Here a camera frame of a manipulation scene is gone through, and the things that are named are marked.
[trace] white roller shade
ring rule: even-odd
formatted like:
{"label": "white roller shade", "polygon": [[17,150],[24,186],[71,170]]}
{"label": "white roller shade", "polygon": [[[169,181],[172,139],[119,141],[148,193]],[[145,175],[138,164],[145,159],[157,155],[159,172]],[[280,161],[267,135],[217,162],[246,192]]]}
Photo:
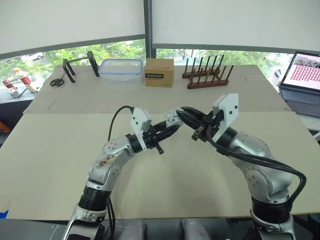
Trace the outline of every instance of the white roller shade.
{"label": "white roller shade", "polygon": [[0,54],[145,34],[142,0],[1,0]]}
{"label": "white roller shade", "polygon": [[320,0],[153,0],[152,23],[154,48],[320,51]]}

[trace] wooden peg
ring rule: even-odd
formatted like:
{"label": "wooden peg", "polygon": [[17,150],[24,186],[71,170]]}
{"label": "wooden peg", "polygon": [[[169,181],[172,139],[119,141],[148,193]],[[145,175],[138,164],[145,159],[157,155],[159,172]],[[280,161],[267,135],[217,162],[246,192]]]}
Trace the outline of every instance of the wooden peg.
{"label": "wooden peg", "polygon": [[202,71],[203,71],[203,67],[201,68],[201,71],[200,71],[200,74],[199,74],[199,77],[198,77],[198,82],[196,84],[199,84],[200,83],[200,78],[201,78],[201,74],[202,74]]}
{"label": "wooden peg", "polygon": [[203,56],[201,57],[201,60],[200,60],[200,65],[199,65],[199,68],[198,68],[198,73],[200,72],[200,68],[201,68],[201,64],[202,64],[202,59],[204,59]]}
{"label": "wooden peg", "polygon": [[207,71],[207,67],[208,67],[208,64],[209,64],[209,60],[210,60],[210,56],[208,56],[208,61],[206,61],[206,65],[205,65],[204,71]]}
{"label": "wooden peg", "polygon": [[185,64],[185,69],[184,69],[184,74],[186,74],[186,73],[187,73],[188,61],[189,61],[189,58],[187,58],[187,59],[186,59],[186,64]]}
{"label": "wooden peg", "polygon": [[230,68],[230,70],[229,70],[228,76],[226,76],[226,79],[225,79],[226,81],[228,81],[229,76],[230,76],[230,73],[231,73],[231,71],[232,71],[233,68],[234,68],[234,66],[232,65],[231,68]]}
{"label": "wooden peg", "polygon": [[208,77],[209,77],[209,74],[210,74],[210,67],[209,67],[209,70],[208,70],[208,73],[206,74],[206,77],[205,77],[205,80],[204,80],[204,83],[206,83],[207,82],[207,79],[208,79]]}
{"label": "wooden peg", "polygon": [[211,72],[214,71],[214,66],[215,66],[216,60],[217,60],[217,55],[215,55],[214,61],[212,63]]}
{"label": "wooden peg", "polygon": [[190,84],[193,84],[193,83],[194,83],[194,75],[195,75],[195,72],[196,72],[196,69],[193,69],[193,72],[191,73],[191,76],[190,76]]}
{"label": "wooden peg", "polygon": [[220,76],[220,79],[218,78],[219,81],[222,80],[222,76],[223,76],[224,73],[225,73],[226,67],[227,67],[227,66],[224,66],[224,68],[223,68],[223,70],[222,70],[222,73],[221,73],[221,76]]}
{"label": "wooden peg", "polygon": [[192,64],[191,73],[193,73],[193,72],[194,72],[195,63],[196,63],[196,58],[194,58],[194,59],[193,59],[193,64]]}
{"label": "wooden peg", "polygon": [[225,56],[225,55],[222,55],[222,57],[221,57],[221,60],[220,60],[219,66],[218,66],[218,68],[217,68],[218,70],[220,69],[220,66],[221,66],[222,60],[224,59],[224,56]]}

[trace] laptop keyboard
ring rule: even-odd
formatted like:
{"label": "laptop keyboard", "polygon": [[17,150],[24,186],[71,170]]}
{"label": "laptop keyboard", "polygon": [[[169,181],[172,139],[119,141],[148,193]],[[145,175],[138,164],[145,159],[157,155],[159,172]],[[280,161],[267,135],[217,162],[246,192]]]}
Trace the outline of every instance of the laptop keyboard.
{"label": "laptop keyboard", "polygon": [[320,105],[320,95],[312,95],[304,92],[289,91],[282,89],[283,98],[286,100],[292,100],[302,102],[306,104]]}

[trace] laptop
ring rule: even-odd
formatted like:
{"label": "laptop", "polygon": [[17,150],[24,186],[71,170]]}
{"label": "laptop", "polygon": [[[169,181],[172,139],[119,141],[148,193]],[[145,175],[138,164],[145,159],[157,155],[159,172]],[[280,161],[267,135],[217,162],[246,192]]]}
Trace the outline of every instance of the laptop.
{"label": "laptop", "polygon": [[320,118],[320,54],[297,51],[279,93],[293,112]]}

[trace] black metal stand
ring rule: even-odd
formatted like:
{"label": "black metal stand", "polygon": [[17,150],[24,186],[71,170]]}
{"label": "black metal stand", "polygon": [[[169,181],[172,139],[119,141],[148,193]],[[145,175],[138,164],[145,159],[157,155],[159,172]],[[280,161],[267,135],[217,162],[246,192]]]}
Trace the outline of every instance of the black metal stand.
{"label": "black metal stand", "polygon": [[94,71],[94,74],[97,77],[100,77],[99,73],[98,73],[98,64],[96,62],[96,59],[94,57],[94,54],[92,53],[92,51],[88,51],[86,53],[87,56],[85,57],[80,57],[77,59],[73,59],[73,60],[67,60],[66,58],[63,59],[63,70],[65,71],[65,74],[68,76],[68,78],[70,79],[70,81],[72,83],[75,83],[76,81],[73,79],[72,75],[76,75],[75,71],[72,69],[70,63],[76,62],[76,61],[80,61],[80,60],[84,60],[84,59],[89,59],[89,62],[91,64],[91,67]]}

